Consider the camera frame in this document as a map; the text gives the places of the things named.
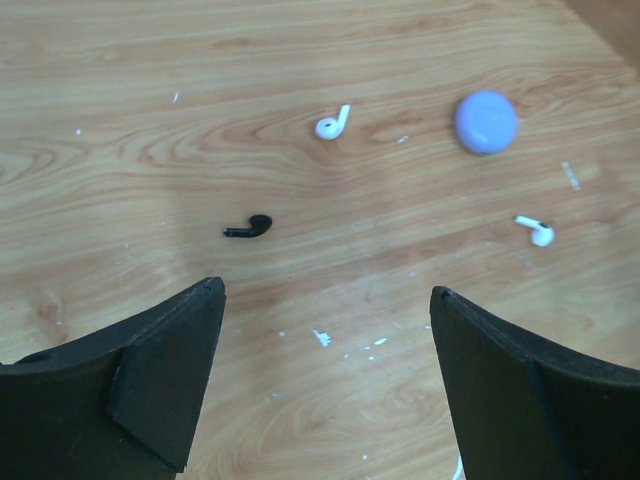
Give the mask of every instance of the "earbud stem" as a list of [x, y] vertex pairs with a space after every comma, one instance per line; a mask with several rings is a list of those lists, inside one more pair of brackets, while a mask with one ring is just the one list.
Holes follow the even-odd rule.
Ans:
[[344, 128], [347, 124], [347, 119], [349, 118], [349, 113], [351, 112], [351, 105], [343, 105], [340, 108], [340, 113], [338, 115], [338, 126], [339, 128]]
[[252, 228], [226, 228], [223, 233], [225, 237], [231, 238], [255, 238], [259, 235]]
[[523, 215], [518, 215], [515, 219], [516, 223], [523, 225], [525, 227], [529, 227], [529, 228], [533, 228], [533, 229], [540, 229], [540, 228], [544, 228], [543, 225], [540, 224], [540, 222], [534, 218], [529, 218], [529, 217], [525, 217]]

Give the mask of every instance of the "wooden table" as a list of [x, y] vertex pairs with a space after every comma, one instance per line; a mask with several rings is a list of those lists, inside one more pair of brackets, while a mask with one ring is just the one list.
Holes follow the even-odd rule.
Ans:
[[[181, 479], [449, 480], [434, 285], [640, 367], [640, 83], [559, 0], [2, 12], [0, 361], [223, 277]], [[521, 118], [495, 157], [453, 136], [478, 89]], [[345, 102], [343, 136], [316, 139]], [[221, 235], [254, 213], [266, 235]], [[516, 214], [556, 242], [531, 246]]]

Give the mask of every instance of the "white earbud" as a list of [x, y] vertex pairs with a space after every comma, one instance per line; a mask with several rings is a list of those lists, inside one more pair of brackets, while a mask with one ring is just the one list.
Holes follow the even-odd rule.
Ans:
[[335, 140], [340, 136], [347, 125], [347, 118], [351, 112], [351, 105], [343, 105], [340, 108], [338, 118], [323, 118], [316, 124], [316, 135], [323, 140]]
[[531, 229], [531, 243], [538, 247], [548, 247], [556, 237], [553, 228], [539, 220], [518, 215], [516, 223]]

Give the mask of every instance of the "blue ball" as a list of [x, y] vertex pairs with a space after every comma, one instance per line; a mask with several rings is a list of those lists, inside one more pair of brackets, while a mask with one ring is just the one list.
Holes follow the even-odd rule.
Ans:
[[467, 150], [490, 155], [511, 145], [518, 132], [518, 115], [504, 95], [480, 91], [458, 105], [455, 128], [458, 140]]

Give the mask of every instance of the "wireless earbud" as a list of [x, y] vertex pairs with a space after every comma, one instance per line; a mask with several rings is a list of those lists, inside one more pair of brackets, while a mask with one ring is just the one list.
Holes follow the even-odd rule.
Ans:
[[272, 224], [273, 220], [268, 215], [254, 215], [249, 218], [250, 228], [225, 228], [222, 233], [225, 237], [255, 238], [269, 230]]
[[347, 125], [347, 119], [351, 112], [351, 105], [343, 105], [340, 108], [338, 118], [323, 118], [316, 124], [316, 135], [323, 140], [335, 140], [343, 132]]
[[524, 217], [522, 215], [518, 215], [515, 220], [516, 223], [531, 229], [531, 243], [538, 247], [548, 247], [556, 237], [553, 228], [539, 220]]

